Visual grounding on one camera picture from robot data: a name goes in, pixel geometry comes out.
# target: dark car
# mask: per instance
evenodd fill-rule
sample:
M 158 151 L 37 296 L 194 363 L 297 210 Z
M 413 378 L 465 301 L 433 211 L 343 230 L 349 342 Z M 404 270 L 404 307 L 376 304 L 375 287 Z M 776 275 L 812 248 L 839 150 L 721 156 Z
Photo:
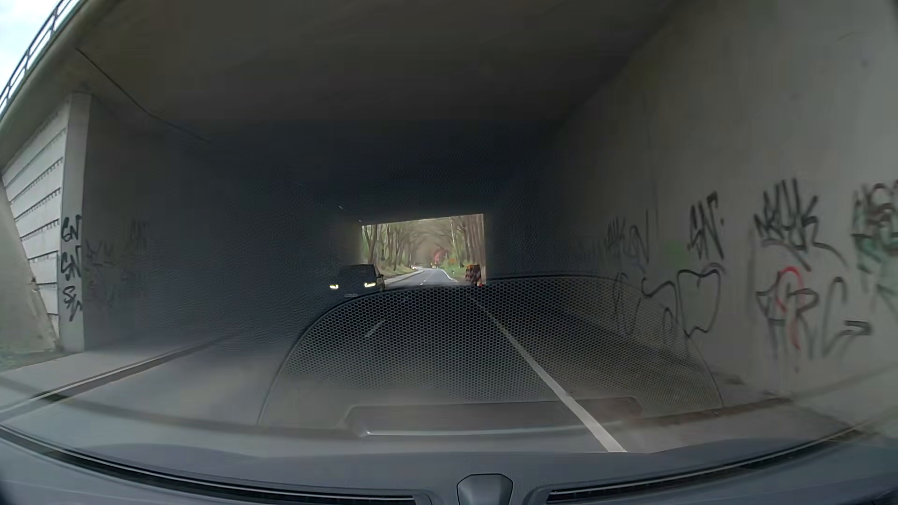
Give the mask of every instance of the dark car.
M 344 298 L 352 298 L 383 291 L 386 285 L 383 283 L 383 274 L 376 266 L 363 263 L 342 267 L 330 289 Z

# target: windshield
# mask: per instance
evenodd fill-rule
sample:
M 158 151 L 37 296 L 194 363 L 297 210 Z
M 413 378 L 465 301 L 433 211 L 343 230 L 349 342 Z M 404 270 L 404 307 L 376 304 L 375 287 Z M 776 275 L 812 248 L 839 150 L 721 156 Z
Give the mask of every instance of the windshield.
M 212 476 L 159 455 L 894 434 L 892 3 L 74 4 L 0 95 L 3 427 Z

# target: railing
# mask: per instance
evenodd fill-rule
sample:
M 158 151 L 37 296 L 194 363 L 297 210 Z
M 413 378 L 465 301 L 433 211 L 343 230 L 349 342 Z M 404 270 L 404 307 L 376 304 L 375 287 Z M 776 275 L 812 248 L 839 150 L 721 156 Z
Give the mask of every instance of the railing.
M 9 109 L 9 106 L 13 103 L 15 95 L 18 93 L 22 83 L 25 82 L 25 79 L 28 78 L 31 70 L 38 61 L 40 61 L 44 49 L 49 47 L 50 43 L 56 38 L 63 26 L 66 25 L 66 22 L 68 22 L 69 14 L 71 14 L 75 9 L 75 6 L 82 1 L 83 0 L 59 0 L 56 7 L 53 9 L 53 12 L 50 13 L 50 16 L 44 24 L 41 25 L 38 34 L 34 36 L 34 40 L 32 40 L 31 44 L 28 46 L 28 50 L 25 51 L 22 59 L 19 60 L 19 65 L 13 70 L 13 75 L 9 78 L 9 81 L 6 82 L 3 91 L 0 92 L 0 120 L 3 119 L 6 110 Z

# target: tunnel entrance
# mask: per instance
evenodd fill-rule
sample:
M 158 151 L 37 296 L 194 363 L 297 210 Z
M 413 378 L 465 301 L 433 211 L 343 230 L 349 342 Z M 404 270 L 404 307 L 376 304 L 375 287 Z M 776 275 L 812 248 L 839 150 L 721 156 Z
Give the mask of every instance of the tunnel entrance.
M 360 262 L 373 264 L 387 279 L 423 277 L 433 284 L 486 280 L 482 214 L 364 225 L 361 233 Z

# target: road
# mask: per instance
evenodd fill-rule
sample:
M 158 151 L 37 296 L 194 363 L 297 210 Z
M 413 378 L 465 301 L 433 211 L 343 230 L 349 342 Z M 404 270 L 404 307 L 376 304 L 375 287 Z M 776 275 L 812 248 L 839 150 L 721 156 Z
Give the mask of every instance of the road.
M 403 277 L 389 284 L 387 288 L 414 288 L 415 286 L 453 286 L 459 285 L 457 280 L 449 277 L 443 269 L 422 269 L 419 273 Z
M 249 456 L 602 452 L 613 448 L 610 439 L 629 452 L 655 452 L 721 439 L 819 437 L 842 428 L 786 403 L 686 422 L 632 420 L 617 415 L 627 411 L 626 402 L 608 403 L 596 391 L 631 383 L 668 397 L 694 392 L 682 368 L 647 368 L 634 357 L 644 352 L 607 339 L 578 340 L 560 332 L 560 314 L 497 323 L 466 295 L 485 288 L 414 289 L 461 284 L 439 269 L 393 284 L 411 289 L 351 302 L 346 307 L 369 308 L 339 317 L 318 343 L 308 335 L 299 343 L 291 335 L 233 336 L 5 424 L 102 456 L 116 456 L 117 444 L 136 443 Z M 447 298 L 429 305 L 431 295 Z M 372 308 L 378 297 L 409 310 Z M 289 367 L 285 357 L 296 350 L 308 358 L 299 367 L 301 380 L 287 383 L 289 394 L 279 400 L 269 396 L 283 389 L 278 371 Z M 293 425 L 304 431 L 283 429 Z M 164 464 L 204 470 L 190 468 L 188 457 L 176 459 Z

